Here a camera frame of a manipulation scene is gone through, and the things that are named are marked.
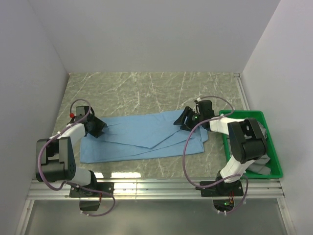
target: blue fabric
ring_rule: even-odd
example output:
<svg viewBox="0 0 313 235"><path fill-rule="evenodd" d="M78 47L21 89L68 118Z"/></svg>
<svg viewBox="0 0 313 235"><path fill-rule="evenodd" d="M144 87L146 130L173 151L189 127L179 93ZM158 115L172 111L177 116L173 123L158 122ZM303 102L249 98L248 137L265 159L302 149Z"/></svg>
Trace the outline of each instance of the blue fabric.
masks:
<svg viewBox="0 0 313 235"><path fill-rule="evenodd" d="M99 138L87 135L81 142L81 162L100 163L165 158L182 154L188 131L173 122L182 110L140 116L105 117L108 125ZM200 127L192 135L186 154L204 152L208 133Z"/></svg>

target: cable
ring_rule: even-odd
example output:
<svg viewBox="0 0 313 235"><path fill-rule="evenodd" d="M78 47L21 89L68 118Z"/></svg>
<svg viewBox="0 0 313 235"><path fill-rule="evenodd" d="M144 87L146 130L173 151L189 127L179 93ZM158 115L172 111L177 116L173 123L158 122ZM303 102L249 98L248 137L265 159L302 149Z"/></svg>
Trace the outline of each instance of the cable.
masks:
<svg viewBox="0 0 313 235"><path fill-rule="evenodd" d="M87 100L85 100L85 99L77 99L77 100L75 100L75 101L71 104L71 106L70 106L70 108L69 108L69 113L70 113L70 114L72 113L73 105L74 105L77 101L84 101L84 102L86 102L86 103L88 104L89 109L88 109L87 113L85 114L85 116L83 116L83 117L82 117L81 119L79 119L78 121L74 122L73 124L69 124L66 128L64 128L62 131L58 132L57 135L53 136L51 139L49 139L49 140L43 145L43 147L41 148L41 150L40 150L40 152L39 152L39 154L38 154L38 161L37 161L38 172L39 172L39 175L40 175L41 179L42 179L43 182L45 183L45 185L47 185L48 188L50 188L50 189L52 189L52 190L54 190L54 191L59 191L59 190L61 190L61 189L63 188L63 186L64 186L65 184L68 184L68 185L71 185L71 186L73 186L73 187L79 187L79 188L81 188L81 189L83 189L83 190L86 190L86 191L96 192L96 193L105 194L105 195L107 195L107 196L110 196L110 197L113 199L113 205L111 206L111 208L110 208L107 212L102 213L102 214L88 214L87 212L83 212L84 214L86 214L86 215L88 215L88 216L91 216L91 217L103 216L103 215L106 215L106 214L108 214L109 212L111 212L111 211L113 210L114 206L115 206L115 198L114 198L113 195L111 195L111 194L109 194L109 193L107 193L107 192L89 189L89 188L83 187L83 186L81 186L81 185L78 185L78 184L75 184L75 183L72 183L72 182L69 182L69 181L63 181L63 182L61 183L60 187L55 188L55 187L52 186L52 184L50 184L50 183L48 182L48 180L46 179L46 177L45 177L45 175L44 175L44 173L43 173L42 166L41 166L41 159L42 159L42 157L43 157L44 150L48 147L48 145L49 145L51 142L53 142L54 140L56 140L57 138L59 138L65 131L67 131L68 129L70 129L72 126L74 126L74 125L76 125L76 124L81 123L82 121L84 121L84 120L87 118L87 116L90 114L90 112L91 112L91 104L89 103L89 101L87 101Z"/></svg>
<svg viewBox="0 0 313 235"><path fill-rule="evenodd" d="M214 182L214 183L212 183L212 184L202 186L202 185L197 185L196 183L194 183L194 182L190 179L190 177L188 176L188 174L187 174L186 163L185 163L186 149L187 149L188 142L189 142L189 140L190 140L192 134L195 132L195 130L196 130L199 126L201 126L202 124L204 124L204 123L207 123L207 122L210 122L210 121L214 121L214 120L220 120L220 119L222 119L223 117L232 115L232 114L234 113L234 111L235 111L234 107L233 107L226 99L224 99L224 98L222 98L222 97L215 96L215 95L206 95L206 96L200 97L201 100L202 100L202 99L205 99L205 98L217 98L217 99L221 99L221 100L225 101L225 102L230 106L231 112L228 113L228 114L222 115L222 116L213 117L213 118L210 118L210 119L208 119L208 120L204 120L204 121L199 122L199 123L190 131L189 136L187 137L187 140L186 140L186 143L185 143L183 152L182 152L182 169L183 169L183 171L184 171L184 175L185 175L187 181L188 181L190 184L192 184L193 186L197 187L197 188L210 188L210 187L213 187L213 186L215 186L215 185L217 185L217 184L219 184L219 183L221 183L221 182L223 182L223 181L225 181L225 180L227 180L227 179L229 179L229 178L241 176L240 174L230 175L230 176L227 176L227 177L225 177L225 178L223 178L223 179L221 179L221 180L218 180L218 181L216 181L216 182ZM248 178L247 178L246 176L244 176L244 175L243 175L243 177L246 179L246 191L245 191L245 193L244 193L244 196L243 196L242 200L241 200L240 203L238 204L238 206L236 206L236 207L235 207L233 210L231 210L231 211L235 211L239 206L241 206L242 203L244 202L245 198L246 198L246 194L247 194L247 190L248 190Z"/></svg>

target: crumpled gray fabric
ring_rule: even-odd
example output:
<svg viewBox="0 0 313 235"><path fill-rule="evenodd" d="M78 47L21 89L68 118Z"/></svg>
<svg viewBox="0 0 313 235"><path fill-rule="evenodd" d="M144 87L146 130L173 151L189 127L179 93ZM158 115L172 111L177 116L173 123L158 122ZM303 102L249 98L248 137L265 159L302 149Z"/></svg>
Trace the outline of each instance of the crumpled gray fabric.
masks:
<svg viewBox="0 0 313 235"><path fill-rule="evenodd" d="M260 129L262 131L264 138L266 139L268 136L267 136L267 131L265 127L261 123L259 123L259 126L260 126ZM229 153L231 154L229 138L227 139L227 143L228 143ZM270 168L265 166L265 164L268 163L269 161L270 161L269 156L265 154L260 159L256 160L253 164L251 164L247 169L254 173L261 174L261 175L270 175Z"/></svg>

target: gray wall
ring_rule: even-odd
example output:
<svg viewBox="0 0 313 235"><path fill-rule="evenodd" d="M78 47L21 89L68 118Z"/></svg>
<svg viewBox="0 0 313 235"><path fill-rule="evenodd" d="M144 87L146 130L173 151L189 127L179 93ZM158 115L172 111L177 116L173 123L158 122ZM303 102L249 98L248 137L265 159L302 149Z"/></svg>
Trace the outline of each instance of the gray wall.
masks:
<svg viewBox="0 0 313 235"><path fill-rule="evenodd" d="M243 72L250 107L265 113L300 235L313 230L312 12L312 0L282 0Z"/></svg>
<svg viewBox="0 0 313 235"><path fill-rule="evenodd" d="M49 137L67 73L26 0L0 1L0 228L14 233L35 169L35 146Z"/></svg>
<svg viewBox="0 0 313 235"><path fill-rule="evenodd" d="M279 0L29 0L68 72L242 72Z"/></svg>

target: green plastic basket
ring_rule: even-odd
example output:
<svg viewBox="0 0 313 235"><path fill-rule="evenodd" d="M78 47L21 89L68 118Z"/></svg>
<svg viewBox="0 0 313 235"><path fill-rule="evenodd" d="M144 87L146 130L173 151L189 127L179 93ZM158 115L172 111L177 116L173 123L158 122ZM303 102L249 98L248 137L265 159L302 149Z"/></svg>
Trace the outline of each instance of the green plastic basket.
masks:
<svg viewBox="0 0 313 235"><path fill-rule="evenodd" d="M220 110L220 114L228 114L230 110ZM283 171L278 161L278 157L275 151L275 147L270 136L268 125L266 124L264 114L261 111L253 111L253 110L235 110L234 113L229 118L255 118L257 119L267 130L267 143L268 143L268 156L270 157L270 161L266 164L267 167L271 169L270 175L260 175L257 173L253 173L249 170L246 171L246 176L249 179L278 179L283 177ZM224 142L224 150L226 155L226 160L229 161L230 153L229 147L227 143L227 135L223 135Z"/></svg>

